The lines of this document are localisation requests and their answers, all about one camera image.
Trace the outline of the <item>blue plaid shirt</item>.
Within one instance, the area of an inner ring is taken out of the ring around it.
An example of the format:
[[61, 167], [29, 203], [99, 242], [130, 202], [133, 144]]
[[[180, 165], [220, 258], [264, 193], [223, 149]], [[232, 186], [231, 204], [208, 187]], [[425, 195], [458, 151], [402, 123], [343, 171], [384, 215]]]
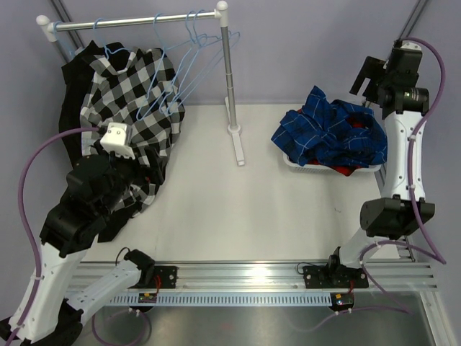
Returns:
[[271, 141], [300, 165], [367, 168], [388, 160], [388, 139], [372, 109], [340, 99], [332, 102], [319, 87], [299, 110], [289, 110]]

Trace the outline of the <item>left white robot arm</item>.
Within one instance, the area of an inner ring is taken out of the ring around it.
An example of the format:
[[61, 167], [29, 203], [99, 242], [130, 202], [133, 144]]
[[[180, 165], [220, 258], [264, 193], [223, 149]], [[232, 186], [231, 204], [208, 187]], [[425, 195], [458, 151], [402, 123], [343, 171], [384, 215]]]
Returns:
[[67, 174], [67, 188], [40, 232], [42, 262], [13, 316], [1, 320], [1, 338], [22, 345], [72, 345], [85, 324], [117, 294], [161, 279], [155, 262], [134, 249], [103, 278], [66, 297], [77, 267], [103, 231], [116, 204], [140, 176], [133, 159], [114, 153], [82, 157]]

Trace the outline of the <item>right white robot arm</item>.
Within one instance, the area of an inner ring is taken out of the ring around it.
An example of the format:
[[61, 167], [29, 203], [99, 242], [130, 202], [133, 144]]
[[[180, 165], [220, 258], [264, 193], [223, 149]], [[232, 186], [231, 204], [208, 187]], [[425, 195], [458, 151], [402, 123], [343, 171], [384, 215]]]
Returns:
[[360, 227], [329, 257], [318, 278], [325, 287], [366, 288], [364, 265], [381, 247], [395, 244], [423, 228], [435, 214], [422, 182], [422, 139], [426, 121], [436, 102], [428, 89], [418, 87], [423, 57], [417, 38], [396, 40], [386, 61], [367, 57], [350, 89], [380, 107], [388, 137], [388, 160], [381, 196], [367, 201], [360, 211]]

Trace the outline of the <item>red black plaid shirt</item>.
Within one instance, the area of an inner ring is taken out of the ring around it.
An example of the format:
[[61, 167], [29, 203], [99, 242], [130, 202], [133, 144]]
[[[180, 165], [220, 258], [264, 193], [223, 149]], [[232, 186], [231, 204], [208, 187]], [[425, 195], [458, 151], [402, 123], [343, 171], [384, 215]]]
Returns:
[[[359, 115], [358, 112], [353, 112], [351, 115], [347, 117], [346, 121], [348, 122], [348, 124], [350, 124], [352, 128], [365, 129], [366, 125], [357, 118], [358, 115]], [[351, 163], [348, 163], [348, 164], [327, 163], [327, 164], [324, 164], [317, 159], [310, 159], [308, 161], [308, 164], [319, 166], [319, 167], [320, 166], [328, 167], [329, 169], [332, 169], [346, 177], [349, 177], [350, 175], [352, 175], [355, 171], [358, 171], [359, 169], [368, 168], [368, 166], [364, 166], [362, 164], [357, 164], [357, 163], [352, 163], [352, 164]]]

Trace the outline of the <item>blue hanger of red shirt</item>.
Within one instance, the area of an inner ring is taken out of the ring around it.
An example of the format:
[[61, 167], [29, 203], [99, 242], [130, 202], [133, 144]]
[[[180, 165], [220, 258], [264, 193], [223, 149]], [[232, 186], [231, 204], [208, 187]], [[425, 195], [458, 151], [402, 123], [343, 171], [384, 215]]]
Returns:
[[148, 112], [151, 109], [151, 107], [149, 107], [145, 112], [143, 112], [143, 108], [148, 104], [148, 101], [149, 101], [149, 98], [150, 98], [150, 95], [151, 95], [151, 91], [152, 91], [152, 89], [154, 87], [154, 82], [155, 82], [155, 80], [157, 78], [158, 72], [161, 69], [160, 63], [166, 57], [166, 53], [169, 52], [170, 50], [173, 50], [175, 48], [181, 47], [181, 46], [183, 46], [184, 44], [187, 43], [187, 41], [184, 41], [182, 43], [178, 43], [176, 45], [171, 45], [171, 46], [167, 46], [164, 43], [164, 41], [162, 40], [162, 38], [161, 38], [160, 34], [158, 33], [157, 28], [156, 28], [156, 23], [158, 22], [158, 18], [162, 17], [163, 15], [164, 15], [163, 13], [158, 13], [154, 17], [153, 24], [152, 24], [154, 33], [156, 34], [156, 37], [158, 38], [158, 41], [161, 44], [161, 57], [159, 59], [159, 63], [154, 63], [154, 73], [153, 73], [152, 77], [150, 78], [150, 84], [148, 86], [148, 89], [147, 89], [147, 92], [146, 92], [146, 95], [145, 95], [145, 99], [142, 102], [141, 106], [138, 108], [138, 111], [137, 111], [136, 116], [135, 116], [135, 119], [137, 121], [143, 120], [144, 117], [148, 114]]

